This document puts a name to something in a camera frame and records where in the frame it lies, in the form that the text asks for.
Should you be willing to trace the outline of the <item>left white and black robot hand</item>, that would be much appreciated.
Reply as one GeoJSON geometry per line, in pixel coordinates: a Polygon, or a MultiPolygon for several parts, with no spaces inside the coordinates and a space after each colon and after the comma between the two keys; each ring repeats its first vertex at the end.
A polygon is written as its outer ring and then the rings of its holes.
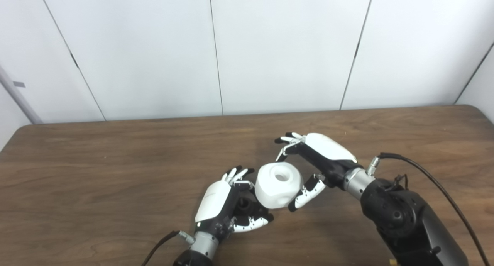
{"type": "Polygon", "coordinates": [[[245,178],[254,171],[236,166],[208,187],[195,215],[196,233],[208,233],[222,242],[232,233],[253,231],[274,221],[258,202],[255,185],[245,178]]]}

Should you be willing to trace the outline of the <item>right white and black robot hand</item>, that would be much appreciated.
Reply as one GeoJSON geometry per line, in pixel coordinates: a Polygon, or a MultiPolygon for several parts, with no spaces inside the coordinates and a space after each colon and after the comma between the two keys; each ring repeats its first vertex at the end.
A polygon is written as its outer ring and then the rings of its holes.
{"type": "Polygon", "coordinates": [[[362,167],[349,150],[320,133],[301,135],[287,132],[285,136],[274,141],[277,144],[285,144],[275,162],[285,161],[290,155],[300,155],[318,170],[307,178],[295,198],[288,204],[290,212],[305,206],[326,187],[344,190],[347,173],[362,167]]]}

